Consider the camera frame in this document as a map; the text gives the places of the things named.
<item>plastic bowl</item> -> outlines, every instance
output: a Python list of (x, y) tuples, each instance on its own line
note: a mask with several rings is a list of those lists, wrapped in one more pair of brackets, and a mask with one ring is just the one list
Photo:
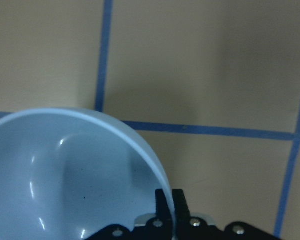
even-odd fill
[(130, 230), (174, 204), (165, 171), (133, 129), (100, 112), (31, 109), (0, 120), (0, 239), (86, 239), (110, 224)]

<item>light blue bowl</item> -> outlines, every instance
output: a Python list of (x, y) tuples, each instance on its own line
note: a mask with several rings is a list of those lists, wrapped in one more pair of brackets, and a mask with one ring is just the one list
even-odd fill
[(121, 121), (86, 109), (42, 108), (0, 120), (0, 239), (79, 240), (110, 224), (130, 230), (174, 204), (154, 151)]

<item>screw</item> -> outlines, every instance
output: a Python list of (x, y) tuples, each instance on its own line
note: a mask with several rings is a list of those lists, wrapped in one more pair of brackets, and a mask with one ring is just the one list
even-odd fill
[(118, 238), (121, 237), (124, 234), (123, 231), (121, 231), (119, 228), (117, 228), (116, 230), (113, 231), (112, 236)]
[(193, 227), (200, 227), (201, 222), (198, 218), (191, 218), (190, 225)]
[(236, 225), (232, 228), (232, 231), (237, 235), (245, 234), (245, 229), (242, 226)]
[(152, 224), (153, 224), (153, 226), (155, 226), (156, 228), (161, 228), (161, 227), (164, 225), (164, 223), (163, 223), (160, 219), (154, 220)]

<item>vertical blue line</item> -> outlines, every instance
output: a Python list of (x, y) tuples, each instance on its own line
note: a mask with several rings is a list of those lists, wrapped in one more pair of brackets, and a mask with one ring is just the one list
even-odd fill
[(95, 110), (104, 110), (113, 0), (104, 0)]
[(282, 227), (285, 220), (285, 214), (287, 210), (287, 203), (289, 199), (291, 183), (293, 180), (299, 151), (300, 151), (300, 109), (299, 109), (298, 119), (295, 128), (294, 140), (292, 143), (292, 148), (291, 148), (288, 164), (285, 171), (283, 187), (282, 187), (278, 212), (276, 216), (276, 222), (274, 226), (274, 235), (278, 238), (280, 238), (281, 236)]

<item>tiled floor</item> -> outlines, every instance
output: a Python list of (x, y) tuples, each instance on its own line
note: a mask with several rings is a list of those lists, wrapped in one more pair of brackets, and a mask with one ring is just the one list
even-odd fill
[(139, 124), (193, 212), (300, 240), (300, 1), (105, 2), (0, 1), (0, 112), (101, 101)]

